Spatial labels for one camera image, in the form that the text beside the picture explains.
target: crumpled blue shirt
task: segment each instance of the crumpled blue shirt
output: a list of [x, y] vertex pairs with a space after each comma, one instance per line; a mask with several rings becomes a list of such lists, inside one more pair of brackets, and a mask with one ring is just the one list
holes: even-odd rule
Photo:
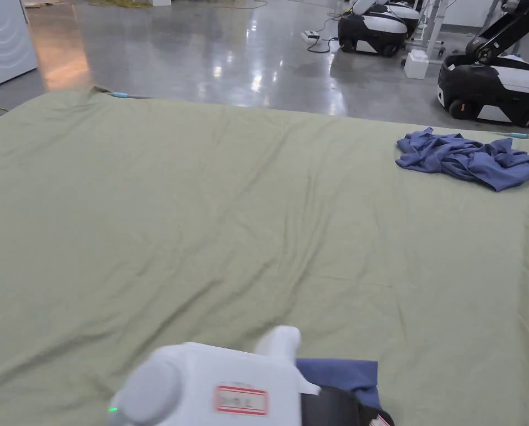
[[446, 173], [457, 179], [480, 182], [495, 191], [529, 180], [529, 155], [511, 148], [512, 139], [482, 144], [457, 135], [434, 135], [428, 127], [397, 141], [404, 154], [396, 163], [425, 173]]

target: metal stand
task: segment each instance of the metal stand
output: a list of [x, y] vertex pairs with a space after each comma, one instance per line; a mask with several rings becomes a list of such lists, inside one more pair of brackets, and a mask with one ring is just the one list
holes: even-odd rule
[[[429, 1], [432, 0], [427, 0], [425, 4], [423, 4], [423, 8], [421, 10], [421, 21], [424, 16], [424, 10], [426, 10]], [[446, 49], [444, 48], [444, 42], [438, 41], [438, 34], [440, 32], [441, 25], [444, 22], [444, 15], [446, 14], [448, 3], [449, 0], [434, 0], [432, 4], [432, 10], [430, 11], [430, 16], [426, 19], [426, 24], [423, 24], [426, 26], [422, 30], [422, 37], [420, 39], [416, 38], [413, 40], [408, 40], [407, 42], [405, 42], [405, 45], [415, 48], [426, 49], [427, 52], [431, 52], [430, 54], [427, 53], [429, 57], [433, 56], [432, 52], [434, 49], [439, 49], [438, 57], [440, 57]]]

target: black cable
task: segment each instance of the black cable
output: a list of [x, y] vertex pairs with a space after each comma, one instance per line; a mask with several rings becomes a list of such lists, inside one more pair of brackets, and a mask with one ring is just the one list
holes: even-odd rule
[[328, 50], [311, 50], [316, 44], [318, 44], [319, 39], [316, 39], [316, 42], [312, 44], [308, 49], [306, 49], [309, 52], [312, 53], [330, 53], [332, 50], [330, 49], [330, 43], [334, 40], [337, 40], [337, 37], [332, 37], [330, 40], [325, 40], [328, 42]]
[[446, 10], [448, 10], [448, 8], [449, 8], [450, 6], [453, 6], [456, 2], [457, 2], [457, 0], [454, 0], [451, 4], [448, 4], [448, 7], [446, 7]]
[[339, 21], [339, 18], [341, 18], [343, 15], [345, 15], [345, 14], [344, 13], [340, 13], [340, 14], [329, 13], [328, 14], [329, 18], [326, 19], [323, 22], [323, 26], [321, 27], [321, 29], [318, 29], [316, 32], [321, 32], [321, 31], [325, 30], [326, 29], [326, 24], [328, 23], [328, 21], [336, 21], [337, 22], [337, 21]]
[[332, 8], [332, 6], [326, 6], [325, 4], [318, 4], [318, 3], [312, 3], [312, 2], [305, 2], [304, 0], [288, 0], [288, 1], [289, 2], [294, 2], [294, 3], [310, 4], [311, 6], [327, 7], [328, 9]]

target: white cabinet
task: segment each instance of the white cabinet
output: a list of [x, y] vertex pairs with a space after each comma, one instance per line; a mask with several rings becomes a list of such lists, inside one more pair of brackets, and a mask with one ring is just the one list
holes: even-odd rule
[[22, 4], [0, 0], [0, 84], [37, 66]]

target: white box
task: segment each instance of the white box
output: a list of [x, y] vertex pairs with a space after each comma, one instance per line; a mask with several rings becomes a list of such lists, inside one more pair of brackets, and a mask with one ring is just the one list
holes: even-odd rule
[[428, 56], [424, 50], [413, 49], [406, 57], [405, 73], [409, 78], [424, 79], [428, 70]]
[[19, 0], [0, 0], [0, 84], [38, 67]]

